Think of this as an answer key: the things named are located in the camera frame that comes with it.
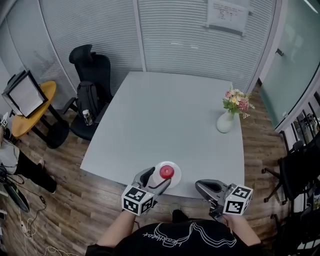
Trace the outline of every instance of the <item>chair leg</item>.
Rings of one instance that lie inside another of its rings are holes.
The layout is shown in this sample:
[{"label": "chair leg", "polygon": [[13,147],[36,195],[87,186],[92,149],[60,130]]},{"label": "chair leg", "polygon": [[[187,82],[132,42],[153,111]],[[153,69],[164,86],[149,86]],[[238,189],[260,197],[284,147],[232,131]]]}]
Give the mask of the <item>chair leg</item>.
[{"label": "chair leg", "polygon": [[270,216],[270,219],[274,219],[274,220],[275,220],[276,230],[279,232],[279,231],[280,231],[280,228],[281,228],[281,225],[280,225],[280,222],[279,222],[278,215],[272,214],[272,215]]},{"label": "chair leg", "polygon": [[284,193],[284,201],[282,201],[282,205],[284,206],[287,202],[288,202],[288,197],[286,195],[286,193]]},{"label": "chair leg", "polygon": [[279,182],[278,185],[276,185],[276,187],[274,188],[274,190],[271,192],[271,194],[270,194],[268,197],[266,197],[265,199],[263,199],[263,202],[265,202],[265,203],[268,202],[269,199],[270,199],[275,193],[277,193],[278,189],[279,189],[281,186],[282,186],[282,183]]},{"label": "chair leg", "polygon": [[272,174],[273,176],[277,177],[278,179],[280,179],[280,174],[278,172],[275,172],[274,170],[269,169],[269,168],[264,168],[264,169],[261,170],[261,172],[263,174],[268,172],[268,173]]},{"label": "chair leg", "polygon": [[290,205],[291,205],[291,207],[290,207],[290,214],[289,214],[289,216],[292,216],[292,215],[294,215],[294,213],[295,213],[295,200],[290,201]]}]

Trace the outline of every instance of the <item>white vase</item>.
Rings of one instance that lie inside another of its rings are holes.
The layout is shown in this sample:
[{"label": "white vase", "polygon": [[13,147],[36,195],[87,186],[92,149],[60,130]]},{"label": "white vase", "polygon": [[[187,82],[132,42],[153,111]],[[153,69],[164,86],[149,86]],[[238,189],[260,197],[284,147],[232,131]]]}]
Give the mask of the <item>white vase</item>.
[{"label": "white vase", "polygon": [[234,124],[234,118],[235,114],[228,111],[224,112],[224,114],[222,114],[216,122],[216,128],[218,129],[218,131],[223,134],[230,132]]}]

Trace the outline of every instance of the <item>black t-shirt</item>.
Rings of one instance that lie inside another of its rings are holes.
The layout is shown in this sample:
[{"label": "black t-shirt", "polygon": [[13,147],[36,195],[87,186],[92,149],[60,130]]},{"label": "black t-shirt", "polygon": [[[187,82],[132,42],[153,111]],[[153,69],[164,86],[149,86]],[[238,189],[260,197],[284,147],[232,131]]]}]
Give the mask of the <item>black t-shirt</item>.
[{"label": "black t-shirt", "polygon": [[248,247],[226,225],[213,220],[156,223],[124,238],[115,248],[90,245],[85,256],[250,256],[269,255],[261,245]]}]

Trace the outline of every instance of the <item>yellow round table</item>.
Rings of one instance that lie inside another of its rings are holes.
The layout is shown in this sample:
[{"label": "yellow round table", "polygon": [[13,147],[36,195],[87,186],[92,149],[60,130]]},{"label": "yellow round table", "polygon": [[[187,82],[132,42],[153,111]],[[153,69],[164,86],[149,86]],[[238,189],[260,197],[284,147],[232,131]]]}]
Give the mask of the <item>yellow round table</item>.
[{"label": "yellow round table", "polygon": [[[28,118],[15,115],[12,122],[12,135],[16,138],[20,138],[32,130],[41,139],[43,139],[50,148],[56,149],[66,140],[69,133],[69,124],[67,121],[63,120],[57,111],[51,106],[51,102],[57,90],[56,82],[44,82],[40,85],[40,88],[46,96],[47,102],[45,102]],[[47,110],[49,110],[57,120],[53,125],[50,125],[43,117]],[[44,135],[35,127],[39,120],[48,128],[47,135]]]}]

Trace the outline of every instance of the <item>glass door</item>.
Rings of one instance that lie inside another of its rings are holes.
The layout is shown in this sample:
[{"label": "glass door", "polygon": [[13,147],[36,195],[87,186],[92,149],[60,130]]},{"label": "glass door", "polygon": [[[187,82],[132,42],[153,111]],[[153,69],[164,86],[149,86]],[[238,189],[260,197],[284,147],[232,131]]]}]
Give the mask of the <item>glass door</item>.
[{"label": "glass door", "polygon": [[261,97],[274,127],[299,101],[320,62],[320,4],[289,0],[283,34]]}]

